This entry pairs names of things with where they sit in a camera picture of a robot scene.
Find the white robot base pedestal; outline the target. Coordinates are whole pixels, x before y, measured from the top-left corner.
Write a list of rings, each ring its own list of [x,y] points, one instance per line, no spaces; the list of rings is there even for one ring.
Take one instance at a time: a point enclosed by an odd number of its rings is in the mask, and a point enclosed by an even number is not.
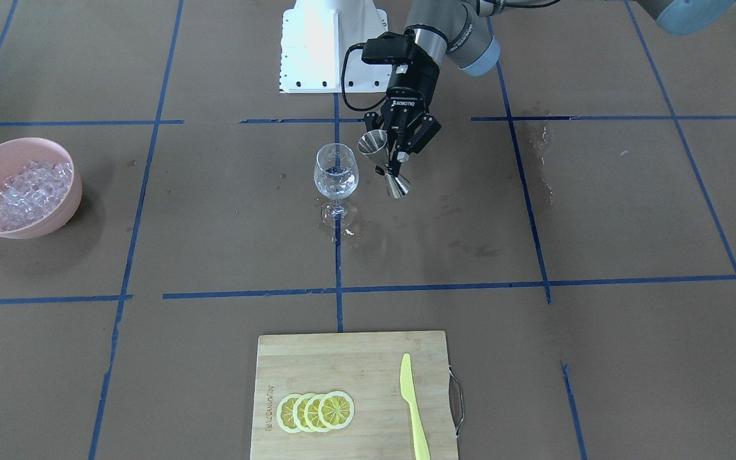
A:
[[[388,31],[373,1],[296,1],[282,14],[279,91],[283,94],[384,93],[390,65],[368,65],[359,50]]]

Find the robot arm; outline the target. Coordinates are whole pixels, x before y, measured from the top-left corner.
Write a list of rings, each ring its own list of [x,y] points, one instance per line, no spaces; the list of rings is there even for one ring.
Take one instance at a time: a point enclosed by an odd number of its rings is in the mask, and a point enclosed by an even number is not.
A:
[[[385,135],[387,153],[378,166],[398,175],[402,163],[420,153],[441,128],[430,107],[444,60],[471,76],[485,75],[502,48],[485,26],[487,17],[508,10],[553,6],[552,1],[415,1],[403,32],[384,32],[351,46],[368,65],[388,65],[381,102],[365,109],[369,132]]]

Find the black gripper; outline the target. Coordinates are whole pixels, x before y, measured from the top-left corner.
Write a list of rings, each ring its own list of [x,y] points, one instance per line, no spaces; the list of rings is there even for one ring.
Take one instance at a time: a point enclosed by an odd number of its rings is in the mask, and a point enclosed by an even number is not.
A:
[[[390,50],[385,63],[392,65],[386,90],[385,114],[365,114],[364,154],[397,154],[404,163],[419,154],[441,129],[430,105],[440,75],[439,65],[425,50]],[[401,134],[401,123],[418,123]]]

